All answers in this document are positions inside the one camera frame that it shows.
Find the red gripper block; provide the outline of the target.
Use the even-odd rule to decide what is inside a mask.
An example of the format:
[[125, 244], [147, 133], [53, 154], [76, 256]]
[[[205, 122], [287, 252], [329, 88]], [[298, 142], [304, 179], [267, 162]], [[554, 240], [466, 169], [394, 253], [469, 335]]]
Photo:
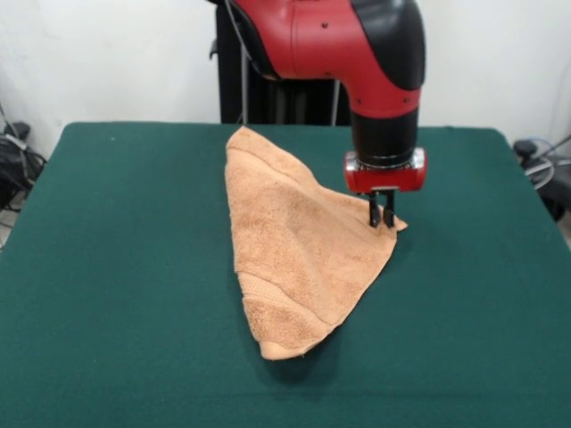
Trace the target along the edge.
[[348, 152], [344, 157], [344, 178], [351, 192], [368, 193], [369, 225], [373, 228], [381, 221], [375, 192], [386, 191], [383, 221], [393, 228], [395, 191], [416, 192], [422, 188], [426, 179], [426, 151], [418, 147], [408, 163], [389, 169], [366, 167], [355, 152]]

